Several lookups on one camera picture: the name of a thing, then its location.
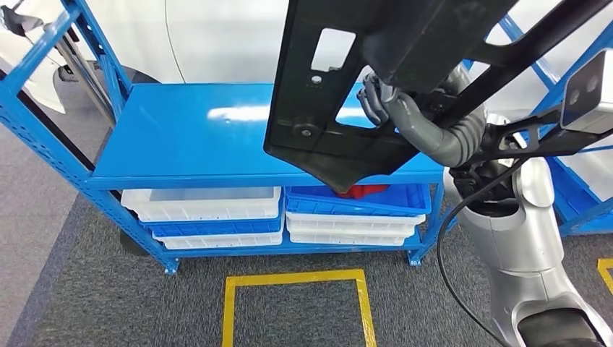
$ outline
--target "rectangular hole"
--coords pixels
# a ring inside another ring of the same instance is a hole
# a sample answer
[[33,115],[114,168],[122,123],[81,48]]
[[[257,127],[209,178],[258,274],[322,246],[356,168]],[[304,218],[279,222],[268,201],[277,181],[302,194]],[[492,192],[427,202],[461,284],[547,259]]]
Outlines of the rectangular hole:
[[330,28],[322,30],[311,69],[328,72],[342,68],[355,38],[356,34],[347,31]]

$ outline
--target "yellow tape square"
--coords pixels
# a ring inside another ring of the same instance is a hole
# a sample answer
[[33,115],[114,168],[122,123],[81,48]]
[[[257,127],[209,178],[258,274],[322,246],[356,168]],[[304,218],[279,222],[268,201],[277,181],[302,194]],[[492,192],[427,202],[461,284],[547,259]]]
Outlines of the yellow tape square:
[[232,347],[234,339],[234,296],[236,287],[269,286],[279,284],[295,284],[309,282],[325,282],[332,280],[355,280],[360,304],[360,315],[364,329],[366,347],[376,347],[374,327],[370,312],[370,301],[366,289],[366,277],[362,269],[314,271],[310,273],[279,273],[272,275],[228,276],[226,278],[226,293],[223,305],[223,329],[221,335],[222,347]]
[[598,272],[604,280],[604,284],[609,289],[611,294],[613,294],[613,278],[611,278],[611,274],[609,273],[609,269],[613,268],[613,258],[600,258],[598,259]]

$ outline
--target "wheel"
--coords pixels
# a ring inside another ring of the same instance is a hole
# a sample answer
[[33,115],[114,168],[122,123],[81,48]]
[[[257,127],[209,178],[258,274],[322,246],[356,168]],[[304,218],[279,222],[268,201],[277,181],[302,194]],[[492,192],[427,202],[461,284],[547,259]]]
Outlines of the wheel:
[[136,255],[138,257],[146,257],[149,255],[139,244],[134,242],[132,237],[123,231],[119,232],[119,243],[121,248],[129,254]]

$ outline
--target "stacked crates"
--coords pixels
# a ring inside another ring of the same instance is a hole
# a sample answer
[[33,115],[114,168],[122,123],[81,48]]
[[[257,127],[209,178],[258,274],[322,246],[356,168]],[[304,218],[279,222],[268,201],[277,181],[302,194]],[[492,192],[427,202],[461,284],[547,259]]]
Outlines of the stacked crates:
[[359,199],[328,187],[286,187],[292,242],[400,246],[430,213],[428,184],[394,184]]

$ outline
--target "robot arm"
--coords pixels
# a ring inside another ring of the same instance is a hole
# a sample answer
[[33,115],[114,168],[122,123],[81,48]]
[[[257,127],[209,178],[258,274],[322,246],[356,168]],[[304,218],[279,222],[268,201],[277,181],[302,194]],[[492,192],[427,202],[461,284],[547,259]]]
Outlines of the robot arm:
[[[553,210],[554,188],[549,167],[541,157],[548,154],[542,150],[550,148],[551,141],[567,146],[559,150],[576,151],[611,132],[609,101],[613,95],[607,93],[613,90],[606,86],[613,82],[613,74],[609,70],[613,71],[613,51],[602,51],[570,78],[570,95],[561,107],[512,124],[492,115],[487,127],[484,110],[477,108],[455,127],[440,129],[409,95],[390,90],[374,76],[365,78],[359,93],[369,118],[372,115],[368,113],[376,110],[379,117],[393,121],[415,148],[451,167],[445,169],[444,183],[455,204],[508,170],[509,158],[513,161],[518,154],[523,156],[525,163],[508,179],[458,212],[459,224],[470,234],[476,253],[489,270],[492,325],[498,338],[509,346],[613,346],[612,331],[579,295],[562,266],[564,251]],[[448,79],[455,81],[451,89],[465,88],[467,76],[464,69],[453,70]],[[594,80],[602,84],[589,86]],[[593,94],[583,96],[586,100],[576,97],[576,90],[590,89]],[[531,145],[517,133],[526,128],[534,131],[545,122],[559,125],[554,133]],[[569,144],[567,134],[589,140]]]
[[[570,78],[560,106],[510,124],[486,124],[481,108],[611,0],[561,0],[513,44],[484,42],[516,2],[290,0],[264,150],[339,192],[391,174],[419,152],[451,167],[445,187],[489,268],[497,332],[458,303],[504,346],[613,347],[611,330],[562,267],[542,158],[572,155],[613,134],[610,52]],[[324,28],[353,33],[354,40],[341,66],[320,71],[312,60]],[[468,85],[458,66],[463,59],[489,68]],[[375,74],[358,98],[375,128],[340,124],[335,117],[366,65]],[[555,125],[539,139],[547,124]],[[529,134],[525,146],[519,132]],[[437,244],[443,275],[440,243],[451,217]]]

